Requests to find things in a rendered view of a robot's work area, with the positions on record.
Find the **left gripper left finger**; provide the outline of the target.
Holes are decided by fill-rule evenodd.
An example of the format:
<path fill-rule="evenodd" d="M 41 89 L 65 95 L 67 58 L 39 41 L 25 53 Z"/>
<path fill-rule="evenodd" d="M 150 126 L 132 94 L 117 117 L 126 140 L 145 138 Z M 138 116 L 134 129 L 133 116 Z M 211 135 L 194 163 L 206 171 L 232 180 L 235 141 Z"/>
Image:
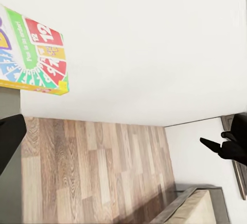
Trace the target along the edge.
<path fill-rule="evenodd" d="M 24 116 L 20 113 L 0 119 L 0 175 L 27 133 Z"/>

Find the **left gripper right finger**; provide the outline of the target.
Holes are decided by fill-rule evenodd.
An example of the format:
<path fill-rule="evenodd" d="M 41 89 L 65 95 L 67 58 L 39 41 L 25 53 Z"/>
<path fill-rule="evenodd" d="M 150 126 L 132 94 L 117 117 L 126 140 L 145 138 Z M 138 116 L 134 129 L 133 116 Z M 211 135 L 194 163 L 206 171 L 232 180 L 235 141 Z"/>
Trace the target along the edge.
<path fill-rule="evenodd" d="M 247 155 L 247 115 L 235 114 L 231 133 Z"/>

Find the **board game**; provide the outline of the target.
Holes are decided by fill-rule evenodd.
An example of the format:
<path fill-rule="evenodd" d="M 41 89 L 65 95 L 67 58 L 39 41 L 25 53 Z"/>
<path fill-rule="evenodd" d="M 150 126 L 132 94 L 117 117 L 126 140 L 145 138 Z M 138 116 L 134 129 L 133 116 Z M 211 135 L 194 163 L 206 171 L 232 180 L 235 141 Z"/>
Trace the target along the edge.
<path fill-rule="evenodd" d="M 70 91 L 63 34 L 1 4 L 0 87 Z"/>

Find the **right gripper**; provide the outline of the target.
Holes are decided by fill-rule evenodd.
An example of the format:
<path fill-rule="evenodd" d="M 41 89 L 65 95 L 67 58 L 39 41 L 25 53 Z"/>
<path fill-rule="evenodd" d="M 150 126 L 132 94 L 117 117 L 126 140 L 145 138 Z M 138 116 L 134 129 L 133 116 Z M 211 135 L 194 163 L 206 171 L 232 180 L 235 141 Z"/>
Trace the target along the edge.
<path fill-rule="evenodd" d="M 247 166 L 247 155 L 234 136 L 231 133 L 226 133 L 225 136 L 228 138 L 228 141 L 223 142 L 222 145 L 203 137 L 200 138 L 200 142 L 221 156 L 221 158 L 234 159 Z"/>

